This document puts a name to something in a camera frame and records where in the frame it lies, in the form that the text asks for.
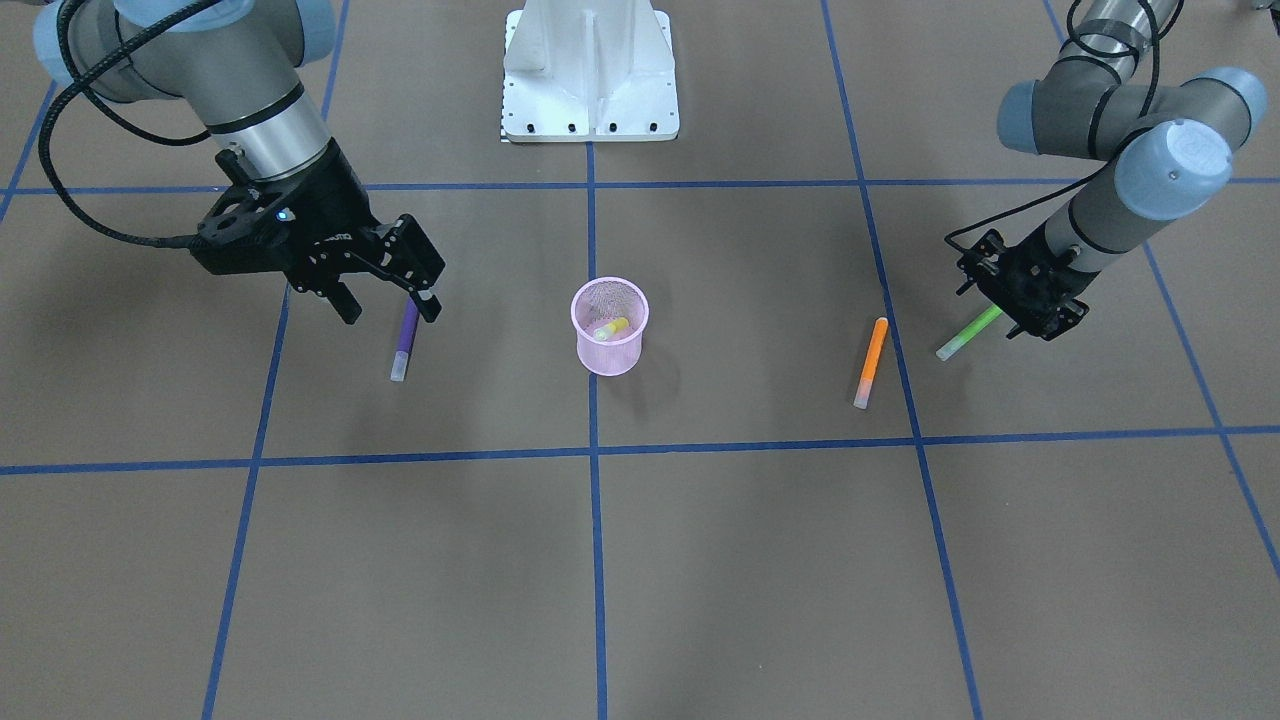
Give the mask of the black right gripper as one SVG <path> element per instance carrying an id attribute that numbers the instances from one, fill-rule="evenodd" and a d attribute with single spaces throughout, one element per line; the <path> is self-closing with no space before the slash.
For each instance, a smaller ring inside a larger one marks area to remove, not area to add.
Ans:
<path id="1" fill-rule="evenodd" d="M 442 313 L 431 288 L 445 261 L 417 220 L 383 223 L 340 145 L 332 140 L 282 179 L 252 179 L 230 150 L 215 156 L 230 188 L 197 225 L 191 254 L 214 275 L 280 272 L 303 292 L 328 297 L 347 325 L 362 306 L 342 277 L 369 273 L 412 293 L 426 323 Z"/>

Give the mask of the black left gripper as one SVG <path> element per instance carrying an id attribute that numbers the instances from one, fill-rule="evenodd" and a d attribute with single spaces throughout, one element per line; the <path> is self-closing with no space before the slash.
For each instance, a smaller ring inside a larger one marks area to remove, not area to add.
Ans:
<path id="1" fill-rule="evenodd" d="M 1088 287 L 1089 275 L 1071 268 L 1080 254 L 1078 245 L 1053 251 L 1043 231 L 1033 232 L 1012 247 L 1004 243 L 997 231 L 987 231 L 961 251 L 957 268 L 965 282 L 956 293 L 977 287 L 1000 306 L 1015 323 L 1006 340 L 1027 333 L 1052 341 L 1079 325 L 1089 313 L 1089 306 L 1078 299 Z"/>

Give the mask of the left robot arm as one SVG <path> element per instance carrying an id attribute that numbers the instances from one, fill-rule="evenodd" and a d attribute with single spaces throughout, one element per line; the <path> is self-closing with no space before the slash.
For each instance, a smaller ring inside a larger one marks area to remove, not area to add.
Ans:
<path id="1" fill-rule="evenodd" d="M 992 220 L 959 249 L 965 288 L 1012 324 L 1010 336 L 1051 341 L 1088 314 L 1082 293 L 1119 258 L 1204 206 L 1233 177 L 1235 152 L 1268 108 L 1263 82 L 1215 67 L 1178 86 L 1152 73 L 1179 1 L 1093 1 L 1070 17 L 1044 77 L 1012 86 L 997 114 L 1001 143 L 1037 156 L 1096 160 L 1096 173 L 1061 190 L 1065 204 L 1023 241 Z"/>

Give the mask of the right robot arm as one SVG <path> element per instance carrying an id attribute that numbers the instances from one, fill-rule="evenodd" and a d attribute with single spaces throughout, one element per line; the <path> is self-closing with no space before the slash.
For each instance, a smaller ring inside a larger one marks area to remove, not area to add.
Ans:
<path id="1" fill-rule="evenodd" d="M 60 94 L 38 133 L 46 177 L 69 210 L 106 237 L 179 249 L 214 275 L 279 272 L 348 324 L 361 306 L 344 284 L 366 273 L 404 290 L 425 322 L 442 310 L 445 263 L 411 215 L 383 223 L 298 69 L 337 36 L 325 1 L 50 1 L 36 18 L 37 58 Z M 96 222 L 54 169 L 52 131 L 72 99 L 115 104 L 178 97 L 219 147 L 229 179 L 192 234 L 127 234 Z"/>

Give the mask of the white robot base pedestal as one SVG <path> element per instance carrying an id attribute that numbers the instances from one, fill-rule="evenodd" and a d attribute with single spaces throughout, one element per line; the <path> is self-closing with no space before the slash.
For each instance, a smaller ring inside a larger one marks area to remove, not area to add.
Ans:
<path id="1" fill-rule="evenodd" d="M 678 137 L 672 23 L 649 1 L 526 1 L 507 14 L 500 138 L 509 143 Z"/>

